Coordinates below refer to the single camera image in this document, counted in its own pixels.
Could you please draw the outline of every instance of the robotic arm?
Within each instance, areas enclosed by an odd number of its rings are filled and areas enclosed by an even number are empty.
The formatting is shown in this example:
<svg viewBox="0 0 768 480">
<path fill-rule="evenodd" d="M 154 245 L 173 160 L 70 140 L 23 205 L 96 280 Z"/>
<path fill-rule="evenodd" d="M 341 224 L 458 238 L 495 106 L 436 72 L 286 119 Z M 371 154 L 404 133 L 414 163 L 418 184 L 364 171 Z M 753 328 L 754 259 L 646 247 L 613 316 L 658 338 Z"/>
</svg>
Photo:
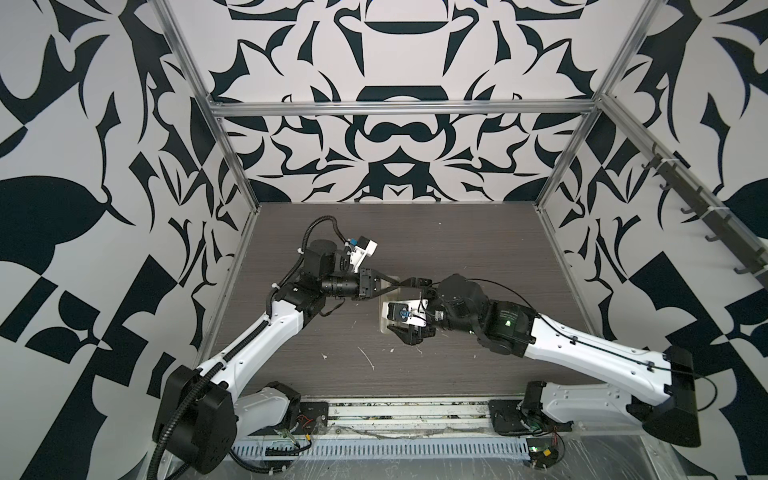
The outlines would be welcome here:
<svg viewBox="0 0 768 480">
<path fill-rule="evenodd" d="M 342 250 L 331 240 L 314 240 L 307 246 L 313 228 L 327 220 L 344 242 Z M 180 366 L 169 375 L 153 429 L 157 447 L 147 474 L 150 480 L 157 478 L 165 449 L 205 474 L 230 453 L 236 440 L 251 432 L 271 427 L 288 433 L 296 425 L 300 394 L 272 382 L 241 398 L 245 385 L 315 316 L 327 316 L 341 305 L 323 313 L 328 297 L 370 300 L 398 288 L 419 291 L 418 300 L 384 306 L 383 314 L 394 322 L 388 328 L 408 345 L 434 336 L 437 327 L 461 330 L 495 353 L 554 362 L 609 382 L 598 386 L 531 382 L 514 412 L 502 415 L 503 421 L 493 418 L 497 432 L 525 435 L 574 419 L 619 419 L 640 423 L 670 443 L 700 444 L 688 352 L 676 347 L 649 352 L 590 336 L 539 315 L 530 306 L 490 300 L 477 283 L 463 276 L 451 275 L 435 288 L 428 279 L 397 281 L 361 268 L 375 249 L 376 243 L 365 237 L 344 238 L 333 217 L 310 224 L 300 258 L 273 284 L 266 312 L 197 369 Z M 382 288 L 382 280 L 389 286 Z"/>
</svg>

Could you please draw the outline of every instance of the wooden table surface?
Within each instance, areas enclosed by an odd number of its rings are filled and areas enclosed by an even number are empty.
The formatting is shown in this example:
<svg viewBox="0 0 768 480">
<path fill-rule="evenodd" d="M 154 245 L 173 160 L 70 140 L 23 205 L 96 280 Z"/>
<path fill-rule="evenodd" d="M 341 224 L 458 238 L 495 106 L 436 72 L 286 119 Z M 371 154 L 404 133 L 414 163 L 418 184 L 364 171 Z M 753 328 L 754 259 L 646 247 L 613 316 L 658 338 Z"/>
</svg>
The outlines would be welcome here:
<svg viewBox="0 0 768 480">
<path fill-rule="evenodd" d="M 321 215 L 335 216 L 346 237 L 379 244 L 363 266 L 401 279 L 436 282 L 460 273 L 494 280 L 553 319 L 587 329 L 531 204 L 264 204 L 214 352 L 263 313 L 270 285 L 294 264 L 304 231 Z M 330 222 L 320 224 L 310 242 L 318 238 L 338 242 Z M 491 298 L 516 300 L 495 285 L 482 287 Z M 511 395 L 531 380 L 596 382 L 552 363 L 491 353 L 461 332 L 438 330 L 418 347 L 407 346 L 379 331 L 378 308 L 378 300 L 347 301 L 331 316 L 315 317 L 244 394 L 273 380 L 315 397 Z"/>
</svg>

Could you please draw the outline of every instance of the scratch on table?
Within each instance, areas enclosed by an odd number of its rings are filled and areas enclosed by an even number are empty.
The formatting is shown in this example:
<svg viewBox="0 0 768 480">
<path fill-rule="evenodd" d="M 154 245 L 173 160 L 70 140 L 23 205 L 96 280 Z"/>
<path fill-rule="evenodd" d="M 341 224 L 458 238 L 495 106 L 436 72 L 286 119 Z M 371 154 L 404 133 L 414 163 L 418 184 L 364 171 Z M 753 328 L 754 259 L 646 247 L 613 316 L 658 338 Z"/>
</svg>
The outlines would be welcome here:
<svg viewBox="0 0 768 480">
<path fill-rule="evenodd" d="M 370 364 L 371 364 L 371 368 L 372 368 L 372 369 L 373 369 L 373 371 L 375 372 L 375 371 L 376 371 L 376 367 L 375 367 L 375 366 L 373 366 L 373 362 L 371 362 L 371 359 L 370 359 L 370 358 L 368 358 L 368 356 L 367 356 L 367 355 L 366 355 L 366 360 L 368 360 L 368 363 L 370 363 Z"/>
</svg>

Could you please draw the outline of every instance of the black and white patterned wall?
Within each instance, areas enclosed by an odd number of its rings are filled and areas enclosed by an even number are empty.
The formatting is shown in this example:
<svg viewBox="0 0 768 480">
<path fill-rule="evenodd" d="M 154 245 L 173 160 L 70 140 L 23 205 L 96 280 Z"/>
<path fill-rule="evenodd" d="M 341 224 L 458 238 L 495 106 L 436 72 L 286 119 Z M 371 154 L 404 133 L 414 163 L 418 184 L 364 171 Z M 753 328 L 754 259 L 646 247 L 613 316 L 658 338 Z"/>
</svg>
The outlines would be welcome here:
<svg viewBox="0 0 768 480">
<path fill-rule="evenodd" d="M 641 0 L 173 0 L 221 102 L 590 98 Z M 261 201 L 535 200 L 576 114 L 229 118 Z"/>
<path fill-rule="evenodd" d="M 249 207 L 144 0 L 3 2 L 0 49 L 2 477 L 121 478 Z"/>
<path fill-rule="evenodd" d="M 768 237 L 768 3 L 670 0 L 616 92 L 667 149 Z M 756 433 L 768 403 L 768 292 L 605 116 L 546 205 L 579 293 L 602 334 L 689 349 L 718 386 L 703 444 L 676 448 L 691 478 L 768 475 Z M 697 381 L 700 406 L 713 388 Z"/>
</svg>

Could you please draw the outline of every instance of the black mustache shape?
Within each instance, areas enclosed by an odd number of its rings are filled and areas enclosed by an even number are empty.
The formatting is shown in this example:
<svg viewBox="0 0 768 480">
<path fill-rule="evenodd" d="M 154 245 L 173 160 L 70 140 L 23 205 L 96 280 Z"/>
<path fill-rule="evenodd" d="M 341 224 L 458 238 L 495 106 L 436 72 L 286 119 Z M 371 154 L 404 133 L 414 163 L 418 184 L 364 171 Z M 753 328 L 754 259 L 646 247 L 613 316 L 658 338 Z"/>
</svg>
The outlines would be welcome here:
<svg viewBox="0 0 768 480">
<path fill-rule="evenodd" d="M 424 143 L 433 140 L 440 134 L 441 131 L 442 128 L 439 128 L 437 132 L 432 133 L 429 130 L 429 127 L 420 122 L 412 122 L 410 124 L 403 125 L 402 127 L 399 125 L 391 124 L 389 122 L 383 122 L 373 127 L 371 129 L 371 133 L 369 134 L 366 134 L 363 129 L 360 130 L 360 133 L 362 133 L 362 135 L 368 140 L 374 141 L 376 143 L 387 141 L 393 135 L 408 135 L 411 137 L 411 139 L 420 143 Z"/>
</svg>

